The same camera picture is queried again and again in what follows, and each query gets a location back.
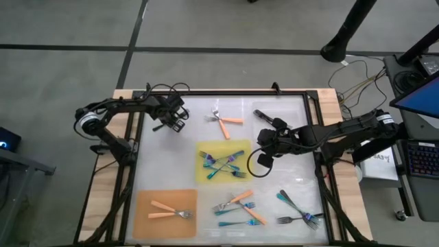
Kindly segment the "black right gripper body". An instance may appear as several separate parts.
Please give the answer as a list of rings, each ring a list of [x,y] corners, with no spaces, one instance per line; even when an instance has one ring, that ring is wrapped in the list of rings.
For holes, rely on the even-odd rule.
[[[257,137],[257,143],[261,146],[262,152],[266,155],[284,155],[289,153],[292,137],[289,132],[292,130],[282,119],[265,118],[265,120],[274,128],[262,129]]]

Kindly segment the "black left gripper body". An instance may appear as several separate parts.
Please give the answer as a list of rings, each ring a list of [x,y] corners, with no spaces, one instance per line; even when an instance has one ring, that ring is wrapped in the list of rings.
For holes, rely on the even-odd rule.
[[[151,96],[153,102],[156,103],[154,109],[150,113],[152,119],[165,119],[169,121],[171,118],[188,120],[189,111],[183,105],[184,101],[178,94],[167,97],[161,95]]]

